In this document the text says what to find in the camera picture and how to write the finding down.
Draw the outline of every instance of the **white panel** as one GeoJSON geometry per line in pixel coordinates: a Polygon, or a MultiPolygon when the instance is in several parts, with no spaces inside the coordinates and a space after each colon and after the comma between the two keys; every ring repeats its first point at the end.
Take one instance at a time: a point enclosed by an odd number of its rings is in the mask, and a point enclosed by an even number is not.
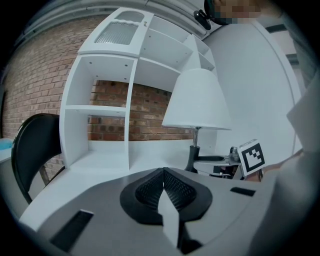
{"type": "Polygon", "coordinates": [[[135,80],[135,73],[137,68],[138,60],[135,59],[131,71],[129,86],[128,86],[128,93],[126,96],[126,112],[125,112],[125,119],[124,119],[124,152],[125,152],[125,164],[126,170],[129,170],[129,120],[130,120],[130,108],[131,108],[131,96],[132,96],[132,89],[134,86],[135,80]]]}
{"type": "Polygon", "coordinates": [[[149,29],[145,35],[140,56],[178,70],[191,53],[192,50],[183,43],[149,29]]]}
{"type": "Polygon", "coordinates": [[[78,56],[65,82],[61,106],[89,104],[94,78],[85,60],[78,56]]]}
{"type": "Polygon", "coordinates": [[[201,67],[201,64],[198,55],[196,37],[193,34],[190,34],[183,42],[183,44],[192,49],[192,53],[191,56],[185,60],[183,65],[180,66],[180,71],[183,72],[185,70],[199,69],[201,67]]]}
{"type": "Polygon", "coordinates": [[[96,106],[96,105],[67,105],[66,110],[74,111],[87,116],[121,117],[126,115],[125,107],[96,106]]]}
{"type": "Polygon", "coordinates": [[[163,233],[172,245],[177,247],[179,237],[179,212],[165,190],[162,191],[159,198],[158,213],[162,215],[163,233]]]}
{"type": "Polygon", "coordinates": [[[60,133],[63,163],[66,168],[88,152],[88,116],[73,110],[65,110],[63,116],[63,137],[60,133]]]}
{"type": "Polygon", "coordinates": [[[292,90],[299,87],[272,36],[256,22],[230,24],[204,42],[213,53],[233,123],[231,131],[218,131],[216,153],[258,139],[267,164],[290,157],[295,132],[287,113],[294,105],[292,90]]]}
{"type": "Polygon", "coordinates": [[[201,68],[205,70],[212,71],[215,67],[214,65],[199,52],[200,64],[201,68]]]}
{"type": "Polygon", "coordinates": [[[81,61],[85,62],[95,80],[128,83],[134,58],[111,54],[86,54],[82,55],[81,61]]]}
{"type": "Polygon", "coordinates": [[[141,57],[137,63],[134,82],[172,92],[179,75],[180,72],[176,69],[141,57]]]}
{"type": "Polygon", "coordinates": [[[183,43],[189,35],[189,33],[181,27],[178,27],[177,25],[174,25],[171,22],[156,16],[153,16],[149,28],[166,34],[169,37],[174,38],[181,43],[183,43]]]}
{"type": "Polygon", "coordinates": [[[209,51],[209,47],[201,41],[198,37],[194,36],[196,46],[198,49],[198,52],[201,53],[202,55],[205,55],[207,51],[209,51]]]}
{"type": "Polygon", "coordinates": [[[306,92],[306,86],[305,86],[304,78],[301,73],[300,65],[292,65],[292,68],[293,68],[293,72],[295,74],[296,80],[298,81],[301,95],[304,95],[306,92]]]}
{"type": "Polygon", "coordinates": [[[111,13],[104,21],[102,21],[94,31],[88,36],[88,38],[82,44],[78,54],[120,54],[132,57],[138,57],[141,50],[142,42],[145,38],[145,34],[148,30],[153,14],[150,12],[130,9],[130,8],[119,8],[111,13]],[[135,11],[144,15],[141,23],[122,20],[121,22],[127,24],[136,24],[138,28],[134,33],[134,36],[129,45],[117,44],[117,43],[95,43],[97,38],[105,30],[110,22],[120,22],[115,20],[116,17],[126,11],[135,11]]]}

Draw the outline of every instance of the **black lamp base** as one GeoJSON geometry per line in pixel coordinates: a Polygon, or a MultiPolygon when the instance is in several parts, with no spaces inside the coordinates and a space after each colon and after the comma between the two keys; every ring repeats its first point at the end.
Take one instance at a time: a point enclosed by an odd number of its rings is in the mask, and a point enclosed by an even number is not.
{"type": "Polygon", "coordinates": [[[198,171],[197,169],[194,168],[194,162],[199,158],[199,151],[200,147],[199,146],[190,146],[190,151],[189,151],[189,160],[186,165],[186,168],[184,169],[185,171],[192,172],[197,174],[198,171]]]}

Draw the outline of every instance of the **white shelving unit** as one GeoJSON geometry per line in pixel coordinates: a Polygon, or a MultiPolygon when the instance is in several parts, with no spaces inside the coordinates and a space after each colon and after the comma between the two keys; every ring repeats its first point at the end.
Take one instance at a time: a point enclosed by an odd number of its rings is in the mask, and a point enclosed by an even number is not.
{"type": "Polygon", "coordinates": [[[64,165],[128,171],[133,84],[172,92],[181,72],[196,68],[215,72],[211,50],[196,36],[150,12],[113,12],[83,43],[65,84],[59,123],[64,165]],[[89,105],[95,80],[129,83],[126,107],[89,105]],[[124,118],[124,141],[89,141],[88,116],[124,118]]]}

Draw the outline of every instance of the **desk surface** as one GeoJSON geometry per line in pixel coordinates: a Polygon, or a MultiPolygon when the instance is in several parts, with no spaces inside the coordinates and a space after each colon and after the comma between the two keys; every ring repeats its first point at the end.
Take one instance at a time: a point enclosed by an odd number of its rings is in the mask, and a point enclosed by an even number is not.
{"type": "MultiPolygon", "coordinates": [[[[192,143],[191,140],[131,142],[138,146],[130,155],[132,163],[130,171],[93,171],[71,166],[70,169],[62,171],[38,194],[25,210],[20,221],[36,231],[54,211],[94,185],[153,168],[184,169],[188,162],[189,146],[192,143]]],[[[210,154],[205,150],[201,153],[202,155],[210,154]]]]}
{"type": "MultiPolygon", "coordinates": [[[[291,156],[296,135],[286,114],[299,98],[299,86],[279,46],[257,24],[226,26],[209,36],[205,43],[216,59],[219,81],[234,122],[232,131],[218,131],[216,153],[226,154],[231,146],[256,138],[263,145],[267,164],[291,156]]],[[[96,184],[152,168],[184,169],[190,141],[168,143],[174,146],[165,150],[161,147],[161,151],[157,147],[135,151],[129,156],[130,171],[93,173],[90,169],[71,166],[44,188],[20,221],[37,230],[55,210],[96,184]]]]}

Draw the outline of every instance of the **shelf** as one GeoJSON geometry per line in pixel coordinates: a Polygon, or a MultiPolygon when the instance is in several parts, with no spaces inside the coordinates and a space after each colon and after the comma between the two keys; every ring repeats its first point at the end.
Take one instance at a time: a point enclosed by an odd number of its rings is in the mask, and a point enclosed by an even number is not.
{"type": "Polygon", "coordinates": [[[146,32],[140,56],[179,70],[193,51],[178,40],[153,29],[146,32]]]}
{"type": "Polygon", "coordinates": [[[176,39],[181,43],[183,43],[189,35],[189,33],[184,29],[156,16],[153,16],[149,29],[166,34],[169,37],[176,39]]]}
{"type": "Polygon", "coordinates": [[[212,71],[215,68],[215,66],[200,52],[199,52],[199,58],[200,58],[200,64],[202,69],[212,71]]]}
{"type": "Polygon", "coordinates": [[[205,55],[210,48],[195,35],[194,35],[194,38],[196,42],[196,47],[198,48],[198,52],[201,53],[202,55],[205,55]]]}
{"type": "Polygon", "coordinates": [[[134,83],[172,92],[180,72],[151,59],[139,58],[134,83]]]}
{"type": "Polygon", "coordinates": [[[88,116],[121,117],[126,115],[125,107],[96,105],[67,105],[66,110],[79,112],[88,116]]]}
{"type": "Polygon", "coordinates": [[[119,172],[128,171],[128,156],[123,152],[112,151],[87,151],[75,161],[70,168],[94,173],[102,171],[119,172]]]}

